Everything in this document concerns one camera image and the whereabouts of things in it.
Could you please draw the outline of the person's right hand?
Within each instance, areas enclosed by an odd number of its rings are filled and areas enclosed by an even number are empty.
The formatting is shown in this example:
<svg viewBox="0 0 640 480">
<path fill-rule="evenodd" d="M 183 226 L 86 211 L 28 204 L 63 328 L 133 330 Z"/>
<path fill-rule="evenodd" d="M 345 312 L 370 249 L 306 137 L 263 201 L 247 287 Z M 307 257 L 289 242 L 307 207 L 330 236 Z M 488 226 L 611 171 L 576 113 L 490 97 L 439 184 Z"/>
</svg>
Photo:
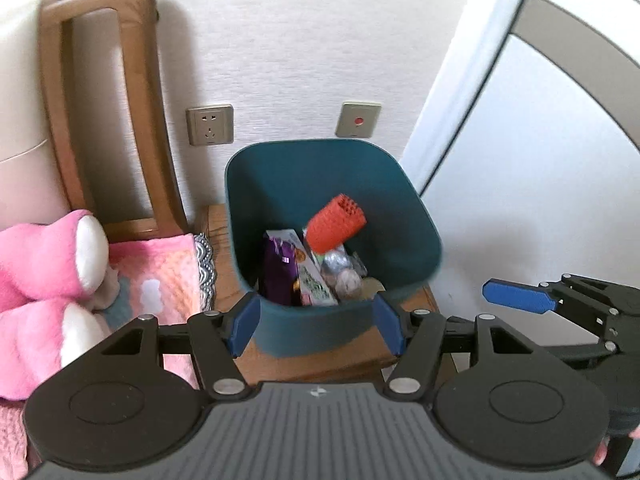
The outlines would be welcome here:
<svg viewBox="0 0 640 480">
<path fill-rule="evenodd" d="M 608 444 L 612 437 L 626 437 L 631 440 L 639 439 L 639 411 L 610 411 L 610 421 L 608 422 L 608 432 L 601 440 L 597 451 L 593 456 L 593 463 L 601 466 L 608 454 Z"/>
</svg>

